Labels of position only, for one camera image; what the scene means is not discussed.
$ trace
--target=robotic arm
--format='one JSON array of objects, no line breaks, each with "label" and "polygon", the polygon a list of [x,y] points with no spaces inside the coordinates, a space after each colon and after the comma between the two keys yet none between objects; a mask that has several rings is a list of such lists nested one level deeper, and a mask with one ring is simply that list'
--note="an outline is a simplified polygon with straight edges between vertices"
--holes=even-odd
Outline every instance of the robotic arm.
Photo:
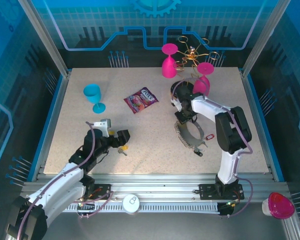
[{"label": "robotic arm", "polygon": [[[240,154],[247,147],[239,131],[247,143],[252,139],[246,116],[239,106],[233,108],[222,106],[201,93],[192,94],[191,83],[177,85],[178,83],[174,83],[171,87],[173,94],[171,102],[178,109],[175,116],[179,122],[184,124],[197,114],[201,114],[215,123],[217,142],[222,149],[222,159],[214,187],[218,196],[223,197],[226,192],[237,190],[238,187],[239,180],[236,178],[236,173]],[[235,123],[231,115],[234,116],[239,131],[234,127]]]},{"label": "robotic arm", "polygon": [[[71,156],[69,163],[57,176],[27,198],[19,196],[14,200],[8,218],[7,233],[9,235],[17,239],[21,221],[38,196],[40,196],[40,199],[35,203],[26,219],[21,230],[20,240],[41,240],[50,224],[64,209],[80,198],[88,199],[96,190],[95,180],[88,175],[88,172],[97,164],[97,158],[108,153],[109,148],[118,148],[125,145],[130,139],[130,134],[128,130],[121,130],[117,132],[118,137],[109,135],[110,119],[95,122],[93,127],[95,127],[93,129],[95,146],[92,156],[86,163],[65,174],[68,170],[83,163],[90,155],[93,147],[91,130],[87,132],[83,145]],[[41,194],[49,185],[51,187],[44,194]]]}]

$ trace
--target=gold wire sculpture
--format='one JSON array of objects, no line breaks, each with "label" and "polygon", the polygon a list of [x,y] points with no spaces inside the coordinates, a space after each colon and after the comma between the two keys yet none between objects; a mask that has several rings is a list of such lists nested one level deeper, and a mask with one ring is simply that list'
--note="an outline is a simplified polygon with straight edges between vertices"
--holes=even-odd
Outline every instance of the gold wire sculpture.
[{"label": "gold wire sculpture", "polygon": [[185,65],[188,63],[188,61],[192,61],[191,67],[194,71],[194,73],[191,73],[191,77],[193,78],[200,78],[200,75],[197,71],[197,66],[198,64],[200,64],[200,62],[197,60],[198,57],[201,56],[209,56],[209,60],[218,60],[220,58],[219,53],[217,53],[216,51],[212,51],[210,53],[203,53],[203,54],[199,54],[198,53],[198,49],[201,45],[208,45],[209,44],[209,40],[206,38],[202,38],[202,40],[204,41],[204,44],[201,43],[201,41],[199,42],[199,45],[194,48],[193,46],[188,46],[187,42],[188,42],[188,38],[186,36],[179,36],[178,37],[178,41],[182,44],[185,44],[186,46],[186,51],[182,52],[182,51],[177,51],[178,53],[181,53],[184,55],[184,57],[182,57],[182,61],[176,61],[175,64],[175,69],[177,72],[177,75],[180,76],[183,80],[185,79],[182,75],[180,75],[180,72],[183,72],[185,70]]}]

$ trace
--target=glass panel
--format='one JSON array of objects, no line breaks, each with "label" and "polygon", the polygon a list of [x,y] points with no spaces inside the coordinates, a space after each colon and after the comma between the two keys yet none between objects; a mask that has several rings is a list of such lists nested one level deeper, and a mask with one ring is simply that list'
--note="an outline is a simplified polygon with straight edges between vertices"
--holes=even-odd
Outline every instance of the glass panel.
[{"label": "glass panel", "polygon": [[300,1],[290,2],[250,75],[283,176],[300,192]]},{"label": "glass panel", "polygon": [[0,239],[10,204],[29,173],[59,75],[18,1],[0,1]]},{"label": "glass panel", "polygon": [[[159,67],[165,43],[176,43],[181,51],[186,50],[177,41],[182,35],[195,47],[201,41],[199,54],[218,51],[215,66],[242,67],[277,0],[33,3],[69,68],[124,67],[109,61],[110,51],[115,57],[116,51],[119,58],[129,57],[130,67]],[[198,60],[208,61],[204,56]]]}]

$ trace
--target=small yellow object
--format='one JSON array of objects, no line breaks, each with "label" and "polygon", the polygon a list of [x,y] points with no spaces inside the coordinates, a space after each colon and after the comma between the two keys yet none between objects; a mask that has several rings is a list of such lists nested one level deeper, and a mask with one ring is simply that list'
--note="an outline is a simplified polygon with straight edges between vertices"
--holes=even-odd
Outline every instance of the small yellow object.
[{"label": "small yellow object", "polygon": [[121,148],[123,151],[125,151],[125,150],[128,149],[128,145],[121,146],[120,148]]}]

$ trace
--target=snack bag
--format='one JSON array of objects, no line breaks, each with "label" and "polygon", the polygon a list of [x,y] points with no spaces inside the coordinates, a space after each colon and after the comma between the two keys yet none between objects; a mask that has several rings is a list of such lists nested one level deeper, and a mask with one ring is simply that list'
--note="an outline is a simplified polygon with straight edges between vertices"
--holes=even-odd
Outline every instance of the snack bag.
[{"label": "snack bag", "polygon": [[124,101],[128,104],[134,114],[149,107],[151,104],[159,102],[156,96],[146,87],[137,91],[135,94],[128,96]]}]

